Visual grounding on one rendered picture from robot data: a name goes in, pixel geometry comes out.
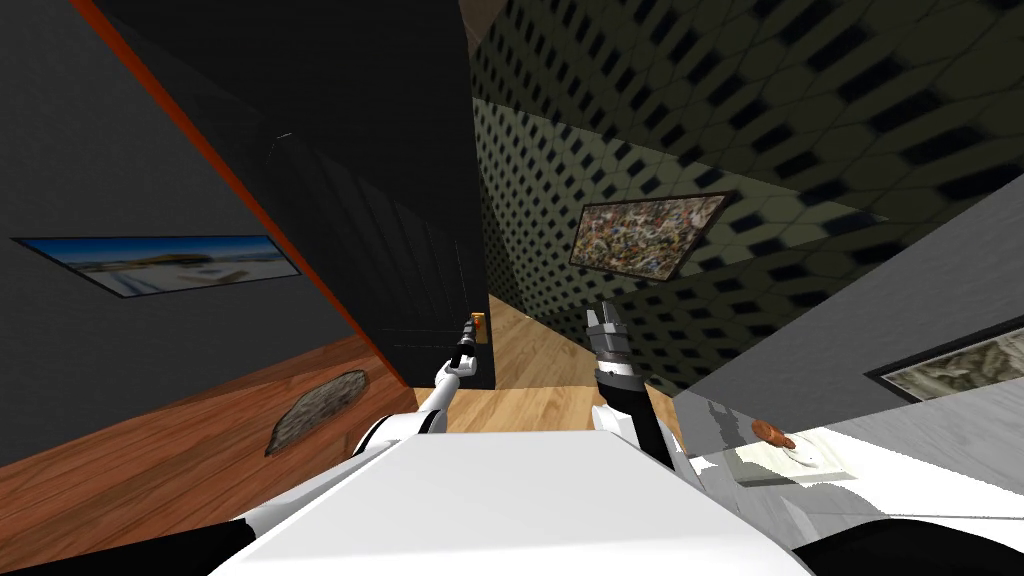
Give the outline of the grey framed wall picture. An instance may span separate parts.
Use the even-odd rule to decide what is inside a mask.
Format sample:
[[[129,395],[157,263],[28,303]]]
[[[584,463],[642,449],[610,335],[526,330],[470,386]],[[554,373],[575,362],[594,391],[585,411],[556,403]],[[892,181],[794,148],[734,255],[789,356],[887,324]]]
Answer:
[[[865,376],[910,403],[1024,378],[1024,315]]]

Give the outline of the colourful abstract wall picture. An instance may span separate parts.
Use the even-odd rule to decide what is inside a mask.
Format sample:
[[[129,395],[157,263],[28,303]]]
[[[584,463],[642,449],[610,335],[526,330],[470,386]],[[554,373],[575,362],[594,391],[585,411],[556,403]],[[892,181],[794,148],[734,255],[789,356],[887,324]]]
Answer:
[[[575,225],[569,263],[668,281],[737,195],[735,190],[726,190],[586,204]]]

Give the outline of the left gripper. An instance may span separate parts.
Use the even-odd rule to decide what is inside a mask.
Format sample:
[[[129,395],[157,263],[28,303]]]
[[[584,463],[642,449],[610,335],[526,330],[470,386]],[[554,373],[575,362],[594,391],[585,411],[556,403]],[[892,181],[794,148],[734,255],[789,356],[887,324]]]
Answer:
[[[476,333],[477,321],[475,319],[469,319],[463,327],[462,336],[452,356],[452,370],[477,369],[477,359],[475,355]]]

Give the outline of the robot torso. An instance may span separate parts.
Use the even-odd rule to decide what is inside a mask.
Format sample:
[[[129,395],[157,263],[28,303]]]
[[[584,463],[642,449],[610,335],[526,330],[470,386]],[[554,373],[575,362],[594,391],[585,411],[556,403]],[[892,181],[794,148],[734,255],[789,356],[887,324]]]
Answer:
[[[417,434],[245,519],[211,576],[812,576],[609,431]]]

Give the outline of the black door leaf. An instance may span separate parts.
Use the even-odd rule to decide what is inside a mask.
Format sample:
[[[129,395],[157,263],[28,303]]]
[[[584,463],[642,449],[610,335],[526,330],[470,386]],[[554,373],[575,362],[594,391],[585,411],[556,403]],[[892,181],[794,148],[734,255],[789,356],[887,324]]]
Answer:
[[[93,0],[397,377],[488,307],[459,0]]]

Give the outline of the blue landscape wall picture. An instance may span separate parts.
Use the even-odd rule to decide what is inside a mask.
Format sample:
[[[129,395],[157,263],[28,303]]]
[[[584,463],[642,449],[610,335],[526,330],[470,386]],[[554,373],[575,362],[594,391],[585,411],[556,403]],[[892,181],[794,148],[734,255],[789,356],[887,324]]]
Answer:
[[[15,238],[121,299],[300,276],[267,235]]]

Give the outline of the grey oval rug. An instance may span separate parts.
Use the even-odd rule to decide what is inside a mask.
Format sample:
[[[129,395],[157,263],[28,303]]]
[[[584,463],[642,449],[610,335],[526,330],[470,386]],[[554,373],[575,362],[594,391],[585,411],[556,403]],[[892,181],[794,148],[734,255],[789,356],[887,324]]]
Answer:
[[[366,372],[351,370],[303,394],[274,424],[264,456],[274,456],[343,413],[364,395],[367,387]]]

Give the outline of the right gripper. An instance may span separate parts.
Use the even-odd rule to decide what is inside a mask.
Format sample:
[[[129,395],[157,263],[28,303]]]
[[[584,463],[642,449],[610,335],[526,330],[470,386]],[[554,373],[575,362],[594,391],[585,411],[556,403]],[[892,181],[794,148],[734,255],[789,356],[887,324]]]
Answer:
[[[604,322],[593,310],[587,311],[587,336],[590,347],[599,362],[630,364],[628,330],[617,310],[610,301],[603,301],[601,310]]]

